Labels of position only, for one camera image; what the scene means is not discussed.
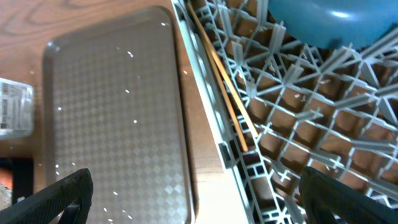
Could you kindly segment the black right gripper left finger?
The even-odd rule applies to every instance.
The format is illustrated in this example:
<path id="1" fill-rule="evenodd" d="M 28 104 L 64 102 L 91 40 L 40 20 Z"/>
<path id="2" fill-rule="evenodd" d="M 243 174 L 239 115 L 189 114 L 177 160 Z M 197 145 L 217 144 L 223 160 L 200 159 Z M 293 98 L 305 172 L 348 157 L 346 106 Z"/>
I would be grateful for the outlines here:
<path id="1" fill-rule="evenodd" d="M 40 192 L 1 210 L 1 223 L 85 224 L 93 196 L 89 169 L 80 169 Z"/>

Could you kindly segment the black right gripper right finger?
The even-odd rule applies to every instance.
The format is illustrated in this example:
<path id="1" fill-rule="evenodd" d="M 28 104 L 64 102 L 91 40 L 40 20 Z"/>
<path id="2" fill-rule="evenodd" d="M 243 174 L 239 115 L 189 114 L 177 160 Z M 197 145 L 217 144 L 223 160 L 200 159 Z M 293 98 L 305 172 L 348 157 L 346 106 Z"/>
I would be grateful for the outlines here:
<path id="1" fill-rule="evenodd" d="M 303 207 L 310 223 L 397 223 L 397 211 L 345 184 L 306 166 L 299 182 Z"/>

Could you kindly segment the blue plate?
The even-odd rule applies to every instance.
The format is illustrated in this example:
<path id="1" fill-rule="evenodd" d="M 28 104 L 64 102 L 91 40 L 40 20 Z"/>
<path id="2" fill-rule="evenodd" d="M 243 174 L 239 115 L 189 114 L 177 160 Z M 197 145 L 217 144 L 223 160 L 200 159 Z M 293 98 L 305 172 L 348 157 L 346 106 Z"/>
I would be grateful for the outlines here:
<path id="1" fill-rule="evenodd" d="M 367 47 L 397 26 L 397 0 L 270 0 L 272 17 L 321 49 Z"/>

